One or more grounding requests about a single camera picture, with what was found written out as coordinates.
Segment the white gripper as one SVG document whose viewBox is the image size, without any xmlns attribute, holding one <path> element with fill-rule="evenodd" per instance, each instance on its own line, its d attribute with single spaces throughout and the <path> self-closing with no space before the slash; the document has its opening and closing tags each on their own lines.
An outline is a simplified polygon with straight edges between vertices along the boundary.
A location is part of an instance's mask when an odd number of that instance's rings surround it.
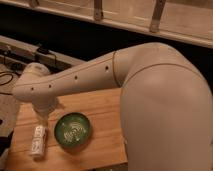
<svg viewBox="0 0 213 171">
<path fill-rule="evenodd" d="M 37 114 L 39 123 L 42 125 L 48 124 L 49 114 L 56 109 L 56 99 L 43 100 L 34 106 L 34 111 Z"/>
</svg>

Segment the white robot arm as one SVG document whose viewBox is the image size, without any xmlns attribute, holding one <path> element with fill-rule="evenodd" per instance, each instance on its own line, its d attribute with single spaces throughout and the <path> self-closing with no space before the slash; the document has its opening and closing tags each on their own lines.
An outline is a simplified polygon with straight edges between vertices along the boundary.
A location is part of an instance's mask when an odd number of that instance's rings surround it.
<svg viewBox="0 0 213 171">
<path fill-rule="evenodd" d="M 47 116 L 59 96 L 115 87 L 129 171 L 212 171 L 213 93 L 167 44 L 116 50 L 57 74 L 31 63 L 12 94 Z"/>
</svg>

